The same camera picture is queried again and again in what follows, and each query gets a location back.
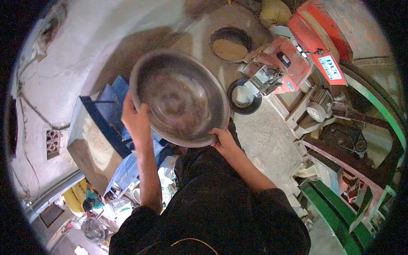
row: metal container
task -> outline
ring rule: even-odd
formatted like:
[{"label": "metal container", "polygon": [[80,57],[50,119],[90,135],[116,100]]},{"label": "metal container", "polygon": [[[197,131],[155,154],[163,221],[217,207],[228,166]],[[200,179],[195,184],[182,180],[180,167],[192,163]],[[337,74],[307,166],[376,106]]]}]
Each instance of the metal container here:
[{"label": "metal container", "polygon": [[244,30],[239,29],[237,27],[222,27],[215,31],[210,38],[210,48],[211,51],[219,57],[221,60],[227,62],[227,63],[240,63],[242,60],[239,61],[229,61],[227,59],[224,59],[215,53],[213,45],[214,42],[218,39],[225,39],[232,41],[233,43],[240,44],[244,46],[248,52],[251,52],[253,50],[252,48],[252,38],[246,33]]},{"label": "metal container", "polygon": [[212,128],[226,129],[229,104],[215,76],[195,58],[171,50],[142,56],[130,76],[133,103],[149,105],[151,128],[184,147],[204,147],[216,137]]}]

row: concrete wall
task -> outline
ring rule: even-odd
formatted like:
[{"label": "concrete wall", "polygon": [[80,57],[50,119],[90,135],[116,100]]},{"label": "concrete wall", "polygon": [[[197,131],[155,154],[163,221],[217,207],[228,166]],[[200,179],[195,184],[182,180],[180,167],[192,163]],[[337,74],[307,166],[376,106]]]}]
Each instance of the concrete wall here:
[{"label": "concrete wall", "polygon": [[[67,3],[67,18],[48,47],[47,57],[34,61],[20,77],[22,93],[42,116],[24,101],[22,105],[17,102],[17,158],[11,165],[17,193],[31,201],[78,168],[66,150],[68,129],[62,130],[60,155],[47,160],[46,131],[51,129],[47,122],[54,127],[68,125],[79,95],[99,92],[118,74],[128,74],[138,56],[149,50],[146,46],[153,45],[149,31],[157,27],[175,31],[184,17],[182,0]],[[170,33],[155,33],[153,41],[165,45],[164,35]],[[16,95],[16,86],[12,94]]]}]

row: yellow sack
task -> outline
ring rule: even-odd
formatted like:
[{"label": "yellow sack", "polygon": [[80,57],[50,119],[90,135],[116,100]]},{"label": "yellow sack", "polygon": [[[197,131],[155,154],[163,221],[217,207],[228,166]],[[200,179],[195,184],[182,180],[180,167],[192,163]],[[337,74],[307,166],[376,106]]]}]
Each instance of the yellow sack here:
[{"label": "yellow sack", "polygon": [[262,12],[259,19],[266,28],[271,26],[286,26],[292,13],[285,3],[280,0],[263,0]]}]

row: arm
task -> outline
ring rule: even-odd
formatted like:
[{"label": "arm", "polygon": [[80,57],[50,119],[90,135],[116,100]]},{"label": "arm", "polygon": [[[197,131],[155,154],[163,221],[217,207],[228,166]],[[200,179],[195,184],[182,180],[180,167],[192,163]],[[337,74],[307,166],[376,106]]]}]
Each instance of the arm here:
[{"label": "arm", "polygon": [[275,184],[261,173],[238,147],[230,131],[213,129],[210,134],[217,135],[219,140],[211,146],[221,153],[251,189],[264,191],[276,188]]},{"label": "arm", "polygon": [[160,214],[162,205],[162,186],[157,173],[150,132],[149,107],[141,105],[138,113],[130,92],[123,102],[122,122],[129,131],[137,153],[137,168],[140,179],[140,204]]}]

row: hand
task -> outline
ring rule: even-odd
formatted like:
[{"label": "hand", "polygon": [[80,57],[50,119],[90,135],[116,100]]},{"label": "hand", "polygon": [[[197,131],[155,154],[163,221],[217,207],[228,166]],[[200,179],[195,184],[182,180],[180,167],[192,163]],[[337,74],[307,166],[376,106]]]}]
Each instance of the hand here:
[{"label": "hand", "polygon": [[142,151],[153,146],[153,138],[150,131],[149,107],[147,104],[142,104],[140,111],[137,112],[130,91],[127,93],[123,102],[122,117],[120,119],[129,131],[136,151]]},{"label": "hand", "polygon": [[234,155],[236,155],[239,152],[242,152],[242,150],[235,143],[235,140],[228,129],[221,130],[214,128],[209,132],[209,134],[217,135],[218,141],[211,144],[211,146],[216,148],[217,151],[221,153],[221,155],[223,155],[223,157],[226,158],[227,160],[232,159]]}]

